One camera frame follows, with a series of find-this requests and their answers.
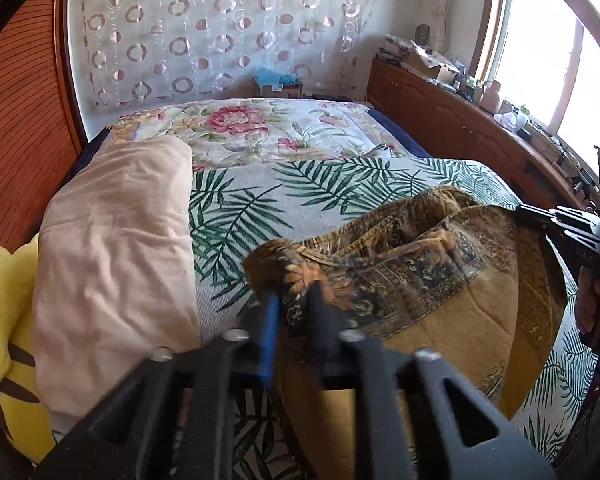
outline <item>wall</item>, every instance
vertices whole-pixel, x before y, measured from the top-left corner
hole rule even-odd
[[[77,158],[58,83],[54,10],[54,0],[27,0],[0,33],[0,245],[11,251],[35,234]]]
[[[449,56],[457,56],[469,66],[474,55],[484,0],[453,0],[446,22]]]
[[[130,113],[139,109],[157,106],[171,102],[185,102],[196,98],[205,98],[203,96],[173,95],[161,102],[149,103],[149,101],[131,100],[127,105],[117,106],[96,106],[94,104],[94,87],[90,81],[90,62],[89,56],[84,55],[84,20],[82,9],[83,0],[69,0],[69,33],[70,33],[70,53],[72,72],[76,86],[78,105],[83,116],[83,120],[88,132],[88,137],[95,136],[102,127],[109,121],[114,120],[121,114]],[[339,94],[348,92],[351,96],[361,98],[364,96],[366,80],[373,55],[382,41],[382,35],[386,33],[395,34],[403,37],[413,37],[414,29],[418,24],[418,14],[420,9],[420,0],[375,0],[370,7],[370,13],[363,26],[358,40],[358,49],[356,51],[356,65],[349,77],[348,86],[354,89],[345,89],[338,91]],[[220,95],[209,95],[206,98],[219,98]]]

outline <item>metal bolt head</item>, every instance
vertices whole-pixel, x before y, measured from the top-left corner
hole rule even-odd
[[[154,350],[154,353],[151,354],[151,361],[158,361],[159,363],[163,363],[166,361],[170,361],[173,358],[173,350],[171,348],[167,348],[166,346],[160,346]]]
[[[437,361],[442,358],[438,352],[434,352],[433,350],[429,350],[428,348],[421,348],[420,350],[416,350],[416,357],[422,359],[423,361]]]
[[[340,341],[344,341],[345,343],[357,343],[365,338],[365,333],[354,329],[342,330],[338,334],[338,338],[340,338]]]
[[[247,341],[249,339],[249,332],[241,328],[231,328],[222,334],[222,338],[227,341]]]

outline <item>stuffed animal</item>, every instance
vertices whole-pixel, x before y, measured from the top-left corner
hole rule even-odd
[[[0,247],[0,426],[13,447],[40,462],[54,446],[31,355],[31,298],[38,235],[11,254]]]

